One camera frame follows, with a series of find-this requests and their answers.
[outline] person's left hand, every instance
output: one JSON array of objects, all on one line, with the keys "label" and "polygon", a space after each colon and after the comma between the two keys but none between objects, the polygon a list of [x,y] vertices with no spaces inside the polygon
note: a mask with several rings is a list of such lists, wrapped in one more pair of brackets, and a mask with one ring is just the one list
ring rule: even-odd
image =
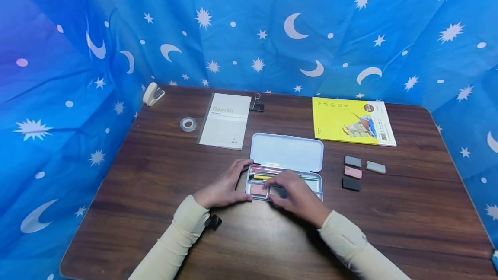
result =
[{"label": "person's left hand", "polygon": [[229,204],[242,201],[252,201],[252,196],[245,192],[235,191],[240,174],[249,168],[252,159],[235,160],[212,184],[200,189],[194,194],[194,200],[206,209],[225,207]]}]

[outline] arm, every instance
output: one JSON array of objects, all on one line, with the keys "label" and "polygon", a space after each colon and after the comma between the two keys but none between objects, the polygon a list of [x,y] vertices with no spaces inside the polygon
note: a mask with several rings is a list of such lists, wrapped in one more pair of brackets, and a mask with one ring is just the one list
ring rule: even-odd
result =
[{"label": "arm", "polygon": [[331,212],[296,173],[287,170],[266,182],[267,187],[272,185],[287,190],[285,199],[269,195],[272,202],[319,228],[318,232],[332,252],[358,277],[364,280],[410,279],[368,243],[360,228],[341,214]]},{"label": "arm", "polygon": [[209,209],[225,207],[252,196],[235,191],[240,173],[252,160],[236,160],[213,184],[188,196],[178,207],[173,222],[144,257],[129,280],[169,280],[178,272],[189,248],[197,241],[209,218]]}]

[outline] blue curtain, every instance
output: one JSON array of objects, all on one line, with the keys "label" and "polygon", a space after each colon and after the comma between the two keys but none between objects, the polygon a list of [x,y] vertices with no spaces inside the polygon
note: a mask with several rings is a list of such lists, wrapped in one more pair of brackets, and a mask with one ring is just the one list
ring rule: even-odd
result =
[{"label": "blue curtain", "polygon": [[498,244],[495,0],[0,0],[0,278],[58,266],[151,82],[418,104]]}]

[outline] notebook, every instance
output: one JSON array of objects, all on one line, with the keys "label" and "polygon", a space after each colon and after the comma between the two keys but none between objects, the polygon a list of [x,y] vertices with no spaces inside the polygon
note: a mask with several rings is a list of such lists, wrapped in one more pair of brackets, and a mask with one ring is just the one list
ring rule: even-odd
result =
[{"label": "notebook", "polygon": [[250,96],[213,93],[197,144],[241,150]]},{"label": "notebook", "polygon": [[384,102],[313,97],[312,106],[317,139],[396,146]]}]

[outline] wooden table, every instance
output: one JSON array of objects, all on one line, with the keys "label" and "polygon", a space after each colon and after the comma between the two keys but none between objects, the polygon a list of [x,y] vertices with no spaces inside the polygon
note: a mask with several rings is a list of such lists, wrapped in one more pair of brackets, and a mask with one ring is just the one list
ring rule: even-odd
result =
[{"label": "wooden table", "polygon": [[[124,140],[60,265],[75,279],[126,279],[170,225],[183,199],[248,158],[256,132],[313,138],[309,97],[262,94],[242,151],[197,145],[212,90],[165,87]],[[218,90],[220,93],[253,95]],[[496,279],[492,247],[429,112],[387,104],[396,148],[324,140],[324,202],[413,279]],[[180,130],[194,117],[198,128]],[[361,192],[341,188],[344,155],[386,165],[364,170]],[[353,279],[301,221],[268,202],[216,210],[223,219],[190,250],[177,279]]]}]

